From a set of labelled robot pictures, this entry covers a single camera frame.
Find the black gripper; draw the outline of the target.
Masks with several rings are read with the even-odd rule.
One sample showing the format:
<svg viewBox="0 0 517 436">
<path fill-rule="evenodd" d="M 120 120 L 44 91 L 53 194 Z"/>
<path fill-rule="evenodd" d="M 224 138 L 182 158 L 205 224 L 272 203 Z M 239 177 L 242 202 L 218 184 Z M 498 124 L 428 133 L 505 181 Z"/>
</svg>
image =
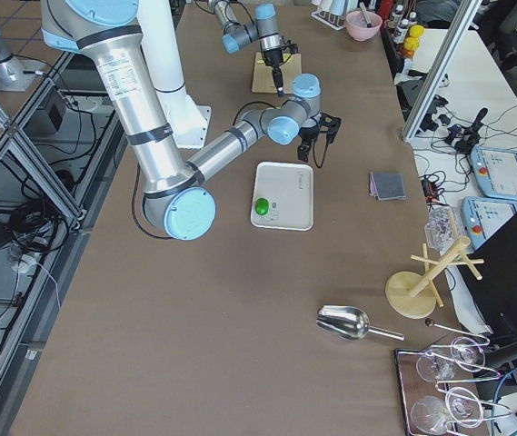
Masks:
<svg viewBox="0 0 517 436">
<path fill-rule="evenodd" d="M 272 67 L 275 91 L 279 97 L 283 97 L 283 72 L 279 67 L 298 53 L 298 45 L 283 38 L 262 38 L 260 47 L 264 63 Z"/>
<path fill-rule="evenodd" d="M 320 135 L 325 137 L 325 145 L 321 162 L 326 160 L 329 146 L 334 142 L 342 124 L 340 117 L 320 113 L 317 117 L 309 119 L 307 126 L 299 130 L 298 136 L 301 139 L 297 147 L 297 158 L 301 162 L 308 162 L 309 155 L 313 155 L 313 161 L 317 161 L 316 144 Z"/>
</svg>

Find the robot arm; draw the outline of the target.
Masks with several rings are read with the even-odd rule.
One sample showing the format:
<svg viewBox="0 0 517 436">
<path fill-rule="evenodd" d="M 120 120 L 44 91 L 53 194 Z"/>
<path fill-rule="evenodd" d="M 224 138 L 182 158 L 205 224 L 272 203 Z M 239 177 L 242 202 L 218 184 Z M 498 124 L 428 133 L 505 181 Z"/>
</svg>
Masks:
<svg viewBox="0 0 517 436">
<path fill-rule="evenodd" d="M 263 137 L 287 145 L 323 120 L 320 83 L 299 74 L 275 108 L 250 110 L 189 159 L 176 139 L 206 121 L 184 87 L 174 21 L 165 1 L 44 1 L 45 43 L 90 58 L 144 173 L 143 213 L 163 239 L 190 241 L 211 227 L 204 183 Z"/>
<path fill-rule="evenodd" d="M 297 44 L 285 40 L 279 33 L 277 14 L 273 4 L 259 4 L 254 9 L 254 17 L 249 23 L 238 21 L 231 1 L 208 1 L 208 7 L 222 26 L 222 42 L 228 54 L 239 52 L 258 41 L 264 64 L 271 69 L 274 89 L 279 97 L 284 95 L 282 65 L 286 63 L 284 54 L 298 53 Z"/>
</svg>

